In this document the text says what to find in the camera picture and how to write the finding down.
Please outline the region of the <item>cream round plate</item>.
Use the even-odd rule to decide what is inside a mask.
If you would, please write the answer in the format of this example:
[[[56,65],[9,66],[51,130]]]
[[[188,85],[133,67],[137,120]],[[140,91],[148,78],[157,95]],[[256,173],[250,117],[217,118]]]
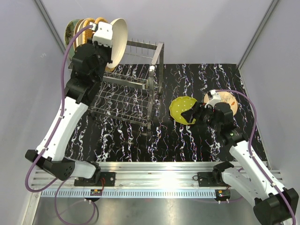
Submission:
[[[123,18],[115,19],[112,25],[112,63],[108,63],[105,70],[112,72],[120,63],[125,53],[128,40],[128,26]]]

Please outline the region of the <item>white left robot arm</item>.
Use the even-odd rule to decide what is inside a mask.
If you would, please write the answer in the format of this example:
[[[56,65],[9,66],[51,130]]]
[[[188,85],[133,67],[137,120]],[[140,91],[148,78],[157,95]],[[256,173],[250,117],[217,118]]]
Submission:
[[[32,166],[61,181],[78,177],[90,186],[100,183],[101,168],[96,163],[68,159],[65,151],[79,119],[100,89],[106,65],[113,61],[112,49],[113,45],[92,40],[75,49],[72,72],[58,113],[43,141],[25,154]]]

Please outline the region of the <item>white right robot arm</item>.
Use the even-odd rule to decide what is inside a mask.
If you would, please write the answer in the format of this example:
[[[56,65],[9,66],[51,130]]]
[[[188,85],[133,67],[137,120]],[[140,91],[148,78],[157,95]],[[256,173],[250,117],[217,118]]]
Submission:
[[[255,217],[262,225],[294,225],[299,195],[294,188],[287,189],[255,155],[250,141],[234,124],[233,112],[227,103],[205,106],[196,102],[181,113],[186,122],[206,124],[217,133],[223,146],[239,162],[248,177],[245,178],[230,162],[214,166],[212,180],[217,186],[229,185],[253,207]]]

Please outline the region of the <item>wooden plate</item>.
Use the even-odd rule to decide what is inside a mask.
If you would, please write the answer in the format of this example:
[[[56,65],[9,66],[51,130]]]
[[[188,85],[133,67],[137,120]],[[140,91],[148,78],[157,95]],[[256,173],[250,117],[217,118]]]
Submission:
[[[94,22],[95,22],[95,19],[93,19],[93,18],[86,18],[83,21],[82,27],[84,28],[84,27],[88,26],[90,23],[94,23]],[[93,35],[93,30],[91,30],[91,29],[85,30],[82,33],[82,44],[86,44],[87,41],[88,41],[88,38],[92,38],[92,35]]]

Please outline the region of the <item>mint green flower plate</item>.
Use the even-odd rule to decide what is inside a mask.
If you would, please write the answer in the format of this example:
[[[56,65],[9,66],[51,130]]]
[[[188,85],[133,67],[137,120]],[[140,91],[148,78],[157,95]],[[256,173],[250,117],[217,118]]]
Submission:
[[[75,27],[77,23],[79,22],[79,19],[72,20],[68,23],[68,25],[65,28],[65,33],[64,33],[64,44],[65,47],[69,45],[70,40],[72,39],[75,31]]]

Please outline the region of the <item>yellow green plate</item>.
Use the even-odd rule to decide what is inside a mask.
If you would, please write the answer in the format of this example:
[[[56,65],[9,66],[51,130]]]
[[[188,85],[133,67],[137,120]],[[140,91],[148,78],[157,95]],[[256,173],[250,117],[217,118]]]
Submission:
[[[182,96],[174,99],[169,106],[170,116],[177,122],[183,125],[193,125],[196,119],[191,122],[186,121],[186,119],[181,115],[182,113],[190,110],[197,100],[193,97]]]

